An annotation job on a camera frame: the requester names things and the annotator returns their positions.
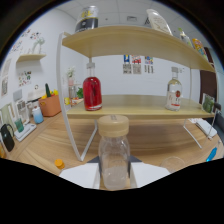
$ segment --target wooden shelf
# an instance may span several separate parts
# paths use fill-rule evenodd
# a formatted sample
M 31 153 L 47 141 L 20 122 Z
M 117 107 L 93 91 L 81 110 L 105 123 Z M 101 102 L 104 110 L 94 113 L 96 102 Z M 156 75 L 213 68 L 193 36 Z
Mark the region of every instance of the wooden shelf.
M 86 57 L 142 55 L 173 61 L 191 69 L 215 72 L 195 49 L 176 37 L 150 28 L 107 26 L 65 37 L 62 45 Z
M 17 62 L 40 60 L 41 58 L 45 56 L 46 54 L 22 54 L 17 59 Z
M 201 110 L 201 104 L 193 100 L 182 99 L 179 111 L 165 108 L 165 96 L 146 95 L 104 95 L 102 108 L 97 111 L 86 111 L 84 102 L 67 111 L 68 118 L 98 119 L 104 115 L 119 114 L 129 119 L 186 119 L 214 117 Z

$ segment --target box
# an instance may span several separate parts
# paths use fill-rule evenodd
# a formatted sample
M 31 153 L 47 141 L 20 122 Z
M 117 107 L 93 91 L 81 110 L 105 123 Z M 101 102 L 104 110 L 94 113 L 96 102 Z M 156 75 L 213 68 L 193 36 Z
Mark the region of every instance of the box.
M 61 112 L 59 96 L 51 96 L 46 99 L 38 99 L 41 112 L 44 117 L 53 117 Z

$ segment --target bottle cap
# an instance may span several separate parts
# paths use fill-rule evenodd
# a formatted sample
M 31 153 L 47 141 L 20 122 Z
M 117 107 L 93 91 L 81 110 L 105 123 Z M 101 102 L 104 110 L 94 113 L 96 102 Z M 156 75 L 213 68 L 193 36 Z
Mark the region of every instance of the bottle cap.
M 95 63 L 93 62 L 87 63 L 86 68 L 95 68 Z
M 120 137 L 127 135 L 129 131 L 129 119 L 122 115 L 103 116 L 97 123 L 101 136 Z
M 177 67 L 172 67 L 172 72 L 179 72 Z
M 58 169 L 63 169 L 64 167 L 65 167 L 65 164 L 64 164 L 64 162 L 61 160 L 61 159 L 56 159 L 55 161 L 54 161 L 54 164 L 55 164 L 55 166 L 58 168 Z

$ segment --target ceiling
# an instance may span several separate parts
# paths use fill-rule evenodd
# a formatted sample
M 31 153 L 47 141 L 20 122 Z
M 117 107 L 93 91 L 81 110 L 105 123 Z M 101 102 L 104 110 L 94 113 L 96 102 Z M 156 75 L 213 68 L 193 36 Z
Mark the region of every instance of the ceiling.
M 75 20 L 86 6 L 97 6 L 99 9 L 98 26 L 135 25 L 151 28 L 145 24 L 147 20 L 146 9 L 156 10 L 168 23 L 173 36 L 179 38 L 178 27 L 192 38 L 199 39 L 204 47 L 212 48 L 206 38 L 198 29 L 181 14 L 154 0 L 72 0 L 56 7 L 72 16 Z M 137 17 L 137 21 L 128 21 L 127 17 Z

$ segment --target bottle label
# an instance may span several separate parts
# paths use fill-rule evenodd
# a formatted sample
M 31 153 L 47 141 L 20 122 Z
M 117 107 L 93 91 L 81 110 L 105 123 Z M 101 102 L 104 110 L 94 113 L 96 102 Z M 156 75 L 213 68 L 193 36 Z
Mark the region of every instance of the bottle label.
M 169 109 L 179 110 L 180 109 L 180 98 L 181 92 L 177 90 L 176 92 L 167 92 L 167 102 L 166 107 Z

